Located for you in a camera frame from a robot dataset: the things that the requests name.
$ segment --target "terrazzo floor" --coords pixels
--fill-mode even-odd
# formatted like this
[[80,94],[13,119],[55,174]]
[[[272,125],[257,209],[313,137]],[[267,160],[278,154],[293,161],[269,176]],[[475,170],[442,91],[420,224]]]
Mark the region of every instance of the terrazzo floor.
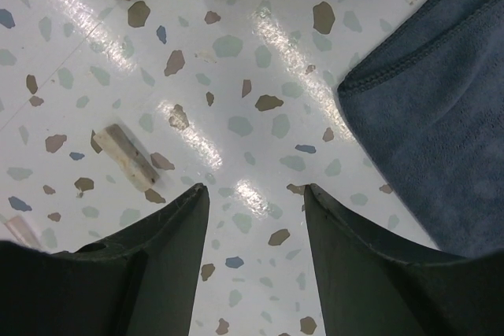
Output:
[[[333,100],[424,1],[0,0],[1,221],[74,251],[203,182],[191,335],[323,335],[301,185],[433,246]],[[145,195],[91,143],[112,123],[161,175]]]

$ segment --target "blue towel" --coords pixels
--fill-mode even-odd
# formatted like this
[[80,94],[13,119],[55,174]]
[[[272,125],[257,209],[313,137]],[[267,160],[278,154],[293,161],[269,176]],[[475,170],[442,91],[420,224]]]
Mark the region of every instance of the blue towel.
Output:
[[337,91],[441,250],[504,247],[504,0],[428,0]]

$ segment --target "brown speck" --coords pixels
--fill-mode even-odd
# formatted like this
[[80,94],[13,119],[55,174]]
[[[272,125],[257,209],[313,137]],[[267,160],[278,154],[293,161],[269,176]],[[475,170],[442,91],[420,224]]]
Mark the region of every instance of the brown speck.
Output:
[[271,234],[268,244],[270,246],[281,246],[289,236],[291,236],[289,230],[287,228],[283,228],[282,230],[278,230],[277,232]]
[[313,334],[315,332],[315,328],[317,328],[317,324],[311,316],[302,318],[299,320],[299,324],[301,325],[301,332],[303,334]]
[[186,64],[182,50],[174,50],[166,62],[165,76],[175,75]]
[[33,75],[26,76],[26,87],[31,94],[35,94],[39,87],[37,86],[37,80]]
[[128,9],[128,24],[133,28],[143,27],[149,15],[150,8],[143,0],[135,2],[133,6]]
[[221,21],[221,17],[215,13],[214,11],[208,11],[205,16],[205,22],[207,24],[214,24],[218,21]]
[[73,183],[78,190],[85,192],[86,190],[93,190],[95,188],[95,182],[87,177],[81,177]]
[[255,103],[255,107],[259,112],[264,112],[265,110],[274,109],[277,106],[282,106],[284,101],[280,100],[277,96],[269,96],[267,94],[263,94],[258,102]]
[[324,131],[324,135],[322,136],[322,140],[324,142],[329,142],[329,141],[331,141],[333,139],[334,139],[334,132],[332,131],[332,129],[330,127],[328,127]]
[[145,191],[145,199],[150,202],[153,202],[154,204],[166,203],[166,200],[163,197],[161,197],[161,195],[157,191],[152,189],[147,189]]
[[215,330],[216,334],[227,334],[229,332],[229,323],[224,319],[219,319],[219,327]]
[[380,192],[384,192],[386,194],[392,193],[394,190],[390,186],[390,184],[385,184],[380,187]]
[[63,143],[66,142],[66,135],[53,135],[51,137],[46,138],[46,151],[48,153],[55,153],[58,151]]
[[322,35],[331,33],[336,17],[332,7],[327,2],[322,2],[313,7],[313,28]]
[[59,222],[61,219],[61,214],[59,212],[53,212],[47,216],[53,222]]
[[95,131],[91,130],[91,147],[93,148],[93,150],[96,153],[101,153],[102,147],[100,147],[100,145],[98,143],[96,143],[94,136],[95,136]]
[[215,272],[215,265],[213,264],[205,264],[202,266],[202,280],[206,281],[207,279],[210,278],[210,276]]
[[175,169],[175,165],[160,153],[152,153],[150,155],[150,161],[155,168],[164,169],[165,171],[173,171]]
[[41,106],[44,103],[43,98],[39,98],[37,96],[31,96],[30,97],[30,104],[31,106]]
[[56,193],[56,190],[54,190],[53,188],[51,188],[48,185],[44,185],[43,189],[44,189],[45,194],[55,194]]
[[242,85],[242,98],[247,96],[251,91],[252,91],[252,81],[249,79],[244,79]]
[[287,185],[287,189],[289,189],[294,194],[303,195],[305,193],[305,186],[304,185],[289,184],[289,185]]
[[208,103],[208,106],[212,106],[214,99],[215,99],[215,96],[213,96],[212,92],[206,93],[206,102]]
[[305,75],[311,74],[312,72],[315,71],[316,68],[317,68],[316,65],[308,65],[305,71]]
[[171,127],[179,130],[185,130],[189,127],[187,114],[184,112],[183,107],[178,104],[175,104],[172,111],[170,112],[170,118],[168,118],[168,122]]

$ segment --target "wooden block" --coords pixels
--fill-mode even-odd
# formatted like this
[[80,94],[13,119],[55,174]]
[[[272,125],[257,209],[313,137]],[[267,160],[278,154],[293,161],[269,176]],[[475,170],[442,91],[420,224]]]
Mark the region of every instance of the wooden block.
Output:
[[112,159],[119,164],[133,186],[145,192],[158,179],[158,173],[146,158],[133,146],[119,125],[108,126],[93,137]]

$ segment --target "dark green object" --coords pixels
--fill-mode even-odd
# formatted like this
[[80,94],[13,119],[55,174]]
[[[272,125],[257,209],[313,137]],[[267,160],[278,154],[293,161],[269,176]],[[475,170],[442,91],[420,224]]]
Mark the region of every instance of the dark green object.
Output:
[[420,246],[313,184],[305,209],[327,335],[502,334],[503,251],[465,259]]

